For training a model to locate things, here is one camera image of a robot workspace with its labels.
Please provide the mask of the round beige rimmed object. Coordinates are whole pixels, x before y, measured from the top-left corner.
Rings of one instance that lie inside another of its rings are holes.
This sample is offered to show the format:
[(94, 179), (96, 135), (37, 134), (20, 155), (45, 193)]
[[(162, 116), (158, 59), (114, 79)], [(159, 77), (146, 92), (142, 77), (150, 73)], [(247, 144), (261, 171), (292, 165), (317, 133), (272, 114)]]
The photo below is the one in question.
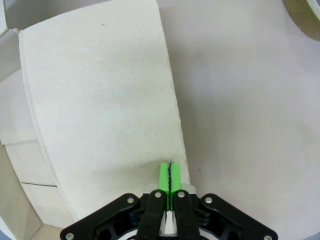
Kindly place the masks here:
[(295, 25), (309, 38), (320, 42), (320, 0), (282, 0)]

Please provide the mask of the brown cardboard box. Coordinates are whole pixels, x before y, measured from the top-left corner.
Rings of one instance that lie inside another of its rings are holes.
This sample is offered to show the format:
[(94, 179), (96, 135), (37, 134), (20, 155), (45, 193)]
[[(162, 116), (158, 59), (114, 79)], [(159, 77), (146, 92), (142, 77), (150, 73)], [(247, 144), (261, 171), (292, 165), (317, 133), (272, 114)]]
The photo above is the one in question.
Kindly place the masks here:
[(157, 0), (111, 0), (19, 30), (0, 0), (0, 145), (28, 229), (64, 228), (162, 162), (189, 170)]

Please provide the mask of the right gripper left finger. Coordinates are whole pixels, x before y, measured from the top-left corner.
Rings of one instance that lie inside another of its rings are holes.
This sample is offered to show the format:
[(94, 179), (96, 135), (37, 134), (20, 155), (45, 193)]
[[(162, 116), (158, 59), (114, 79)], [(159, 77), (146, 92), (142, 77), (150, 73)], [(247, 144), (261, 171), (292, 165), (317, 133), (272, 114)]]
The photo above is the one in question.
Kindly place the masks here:
[(170, 164), (161, 163), (159, 181), (141, 197), (126, 193), (64, 228), (60, 240), (157, 240), (169, 199)]

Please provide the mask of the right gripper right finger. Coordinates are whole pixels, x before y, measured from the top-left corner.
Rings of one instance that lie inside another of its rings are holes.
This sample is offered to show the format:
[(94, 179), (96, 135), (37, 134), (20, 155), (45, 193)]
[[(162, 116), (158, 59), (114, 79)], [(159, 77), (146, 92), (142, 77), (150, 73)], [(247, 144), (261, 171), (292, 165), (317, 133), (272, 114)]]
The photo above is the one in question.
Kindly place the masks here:
[(221, 197), (198, 197), (181, 182), (180, 165), (170, 164), (170, 206), (179, 240), (278, 240), (278, 234)]

